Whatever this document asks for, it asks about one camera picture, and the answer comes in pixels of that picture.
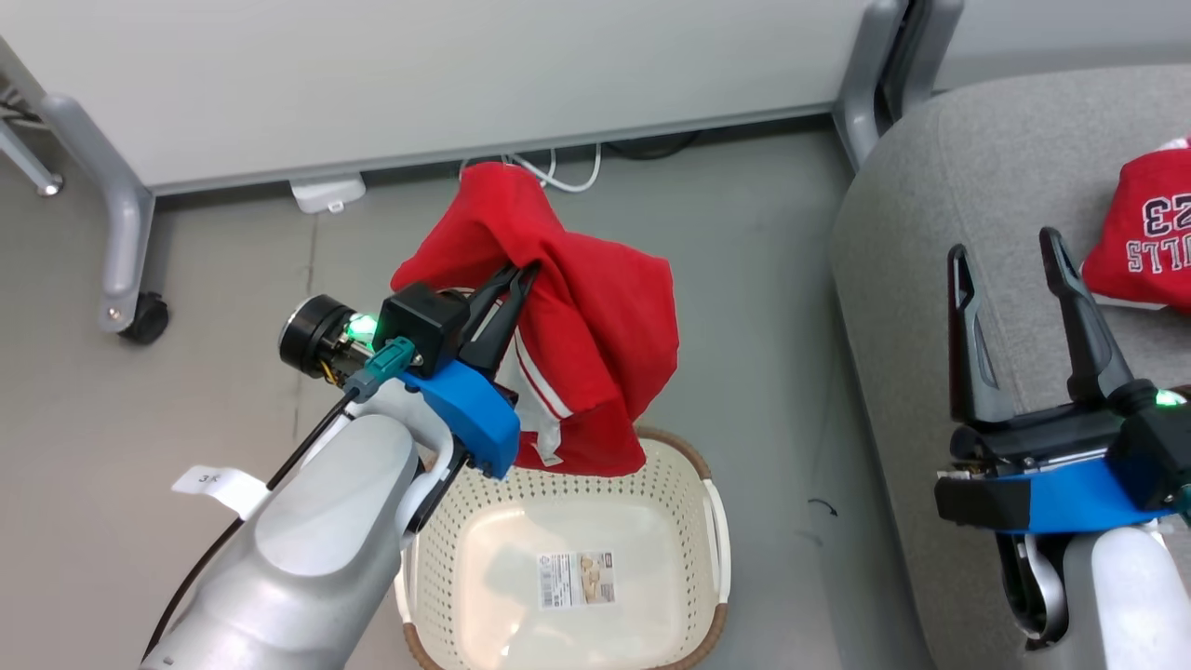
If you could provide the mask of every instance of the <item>white power adapter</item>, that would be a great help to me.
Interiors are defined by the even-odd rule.
[[[328,211],[337,214],[345,203],[363,196],[364,180],[358,171],[354,171],[318,179],[291,179],[289,188],[301,211],[308,214]]]

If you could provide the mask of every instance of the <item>black cable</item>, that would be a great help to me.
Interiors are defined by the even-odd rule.
[[[694,140],[703,134],[701,130],[696,130],[694,132],[688,132],[686,137],[679,139],[673,146],[661,149],[657,151],[632,151],[624,146],[618,145],[616,142],[605,142],[604,145],[612,150],[613,154],[621,156],[622,158],[628,158],[630,161],[660,161],[661,158],[668,158],[674,154],[678,154],[682,149],[686,149]]]
[[[323,420],[318,422],[318,426],[316,426],[314,430],[310,432],[310,436],[306,436],[306,439],[303,440],[300,445],[298,445],[298,449],[294,450],[294,453],[289,455],[289,458],[286,459],[283,464],[281,464],[281,468],[278,469],[278,472],[264,486],[266,489],[272,491],[276,489],[278,486],[281,484],[281,482],[285,481],[286,476],[289,475],[289,471],[293,470],[295,465],[298,465],[298,462],[300,462],[304,456],[306,456],[306,452],[308,452],[310,449],[314,445],[319,436],[322,436],[323,432],[325,432],[331,426],[331,424],[339,418],[344,408],[348,407],[348,403],[354,401],[358,393],[360,393],[358,389],[351,389],[348,393],[343,394],[343,397],[339,399],[339,402],[335,403],[335,407],[331,408],[331,412],[326,413],[326,417],[324,417]],[[145,658],[149,658],[149,653],[152,652],[154,647],[157,646],[157,643],[161,641],[162,635],[166,634],[166,627],[169,626],[169,620],[174,618],[174,610],[177,609],[177,606],[182,602],[182,599],[186,596],[186,593],[191,590],[191,586],[194,584],[194,581],[198,580],[199,575],[202,574],[202,569],[206,568],[208,563],[211,563],[211,559],[214,558],[217,553],[219,553],[219,550],[223,549],[225,544],[227,544],[227,540],[230,540],[231,537],[236,534],[236,531],[238,531],[239,527],[243,525],[244,525],[243,519],[237,518],[235,521],[232,521],[231,526],[229,526],[227,530],[224,531],[223,534],[219,536],[219,538],[211,545],[211,547],[207,549],[207,551],[202,555],[202,557],[199,558],[199,562],[194,564],[194,568],[192,568],[191,571],[186,575],[186,578],[182,580],[182,583],[177,586],[177,590],[174,591],[174,597],[169,599],[169,605],[166,606],[166,612],[162,612],[161,619],[157,620],[157,627],[154,628],[152,637],[149,638],[149,646],[145,647],[145,655],[141,657],[142,662]]]
[[[0,109],[17,114],[15,117],[8,117],[8,119],[6,120],[27,120],[30,123],[42,123],[42,117],[30,111],[21,109],[20,107],[10,105],[8,102],[0,102]]]

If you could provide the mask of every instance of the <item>chair cushion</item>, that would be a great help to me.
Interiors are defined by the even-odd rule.
[[[936,98],[897,123],[852,184],[833,264],[927,643],[941,670],[1016,668],[1023,637],[991,533],[939,520],[948,465],[948,249],[968,248],[998,382],[1029,412],[1068,401],[1058,301],[1039,228],[1075,259],[1096,243],[1129,159],[1191,130],[1191,67],[996,81]],[[1137,377],[1191,383],[1191,317],[1104,307]],[[1191,581],[1191,543],[1168,543]]]

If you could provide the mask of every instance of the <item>caster wheel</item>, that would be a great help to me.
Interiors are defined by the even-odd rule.
[[[152,345],[169,325],[169,307],[160,293],[141,293],[137,296],[137,312],[132,323],[120,330],[120,338],[137,344]]]

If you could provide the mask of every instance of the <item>green led light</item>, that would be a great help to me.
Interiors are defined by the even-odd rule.
[[[1154,397],[1154,402],[1156,402],[1159,407],[1176,407],[1186,405],[1187,401],[1174,392],[1159,389],[1158,395]]]
[[[376,334],[376,317],[368,313],[355,313],[348,319],[348,338],[372,347]]]

